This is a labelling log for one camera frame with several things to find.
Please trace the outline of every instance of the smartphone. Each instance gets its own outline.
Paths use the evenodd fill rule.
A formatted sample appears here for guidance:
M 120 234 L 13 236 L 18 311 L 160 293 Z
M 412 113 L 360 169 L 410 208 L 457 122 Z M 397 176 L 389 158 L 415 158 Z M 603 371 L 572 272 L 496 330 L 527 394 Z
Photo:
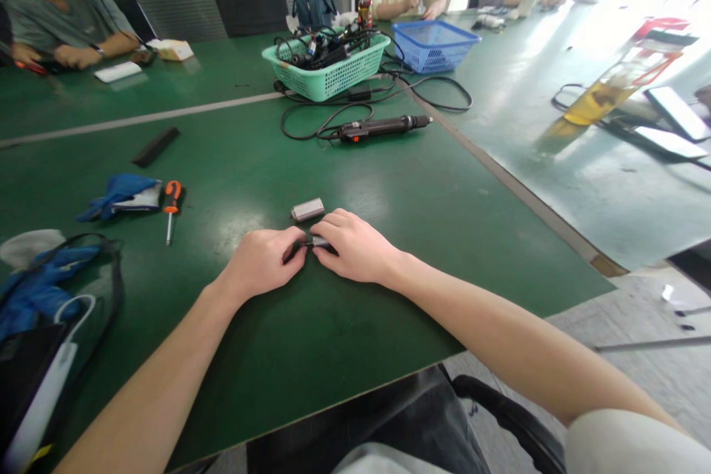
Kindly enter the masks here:
M 676 133 L 657 130 L 647 126 L 638 126 L 634 129 L 634 132 L 642 136 L 657 149 L 672 153 L 684 159 L 701 159 L 709 155 L 706 150 L 676 135 Z
M 647 89 L 644 95 L 679 135 L 693 142 L 711 137 L 711 128 L 671 87 Z
M 58 76 L 59 74 L 65 74 L 68 72 L 77 72 L 78 69 L 72 67 L 65 67 L 62 63 L 56 59 L 40 59 L 36 62 L 40 67 L 45 69 L 49 74 Z

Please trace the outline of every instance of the red tool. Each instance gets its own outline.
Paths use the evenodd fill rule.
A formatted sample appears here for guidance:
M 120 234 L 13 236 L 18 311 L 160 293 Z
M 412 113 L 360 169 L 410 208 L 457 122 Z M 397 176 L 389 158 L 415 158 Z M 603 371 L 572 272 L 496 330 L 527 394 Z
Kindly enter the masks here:
M 165 195 L 168 200 L 168 205 L 163 209 L 168 214 L 168 234 L 165 238 L 165 245 L 170 246 L 171 230 L 173 229 L 173 214 L 178 213 L 178 198 L 183 191 L 183 186 L 180 181 L 169 181 L 165 186 Z

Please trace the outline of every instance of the white cable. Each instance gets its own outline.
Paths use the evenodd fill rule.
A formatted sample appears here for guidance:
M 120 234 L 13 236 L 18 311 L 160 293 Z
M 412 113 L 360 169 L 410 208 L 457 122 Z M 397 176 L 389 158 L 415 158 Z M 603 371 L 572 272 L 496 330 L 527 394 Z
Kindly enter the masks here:
M 66 302 L 64 302 L 61 306 L 59 306 L 59 309 L 57 309 L 57 312 L 54 314 L 54 323 L 58 324 L 60 321 L 59 319 L 61 318 L 62 312 L 67 308 L 69 304 L 71 304 L 75 300 L 79 300 L 80 298 L 86 298 L 89 300 L 89 309 L 87 309 L 87 312 L 82 316 L 79 321 L 74 324 L 74 328 L 69 332 L 69 335 L 67 336 L 67 339 L 62 343 L 66 348 L 64 349 L 64 354 L 62 355 L 62 361 L 67 357 L 70 349 L 70 343 L 72 341 L 72 337 L 76 333 L 76 331 L 81 327 L 81 325 L 84 323 L 84 321 L 87 320 L 87 317 L 91 314 L 92 311 L 94 311 L 94 307 L 96 306 L 96 297 L 94 295 L 79 295 L 75 296 L 74 298 L 70 298 Z

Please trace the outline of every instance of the blue bag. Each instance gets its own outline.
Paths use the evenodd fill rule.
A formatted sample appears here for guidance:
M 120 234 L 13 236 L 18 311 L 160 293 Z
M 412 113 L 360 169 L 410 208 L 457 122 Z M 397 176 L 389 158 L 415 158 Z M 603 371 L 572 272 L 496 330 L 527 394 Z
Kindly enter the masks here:
M 300 26 L 307 28 L 332 27 L 331 19 L 338 15 L 333 0 L 294 0 L 291 16 L 298 16 Z

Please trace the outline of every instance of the green tabletop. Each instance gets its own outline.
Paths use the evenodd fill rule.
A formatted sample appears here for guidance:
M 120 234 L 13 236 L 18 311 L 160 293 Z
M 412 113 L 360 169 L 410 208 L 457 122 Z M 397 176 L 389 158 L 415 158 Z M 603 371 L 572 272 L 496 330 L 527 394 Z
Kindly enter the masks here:
M 275 35 L 195 43 L 186 61 L 156 58 L 143 73 L 112 84 L 91 72 L 42 78 L 0 69 L 0 139 L 271 93 L 274 72 L 261 51 Z
M 445 20 L 469 30 L 472 12 Z M 551 97 L 567 83 L 591 84 L 613 64 L 640 18 L 605 6 L 534 12 L 482 37 L 448 73 L 472 94 L 466 113 L 443 114 L 605 256 L 628 270 L 711 238 L 711 173 L 668 164 L 599 127 L 559 121 Z M 711 83 L 704 40 L 672 67 L 684 97 Z M 419 89 L 460 101 L 447 85 Z
M 496 291 L 540 316 L 612 289 L 590 265 L 438 124 L 356 145 L 293 141 L 279 130 L 285 99 L 0 151 L 0 240 L 38 228 L 99 231 L 121 242 L 126 297 L 104 348 L 75 391 L 49 468 L 175 327 L 241 237 L 284 228 L 294 204 L 321 197 L 370 221 L 395 245 Z M 419 109 L 406 95 L 385 119 Z M 294 114 L 307 132 L 327 110 Z M 342 118 L 356 119 L 361 110 Z M 166 124 L 182 135 L 147 170 L 129 160 Z M 119 172 L 186 188 L 173 245 L 166 215 L 73 217 Z M 83 276 L 105 296 L 110 269 Z M 96 331 L 91 325 L 87 331 Z M 309 257 L 286 287 L 236 316 L 204 380 L 170 469 L 255 438 L 462 350 L 405 298 L 357 284 Z

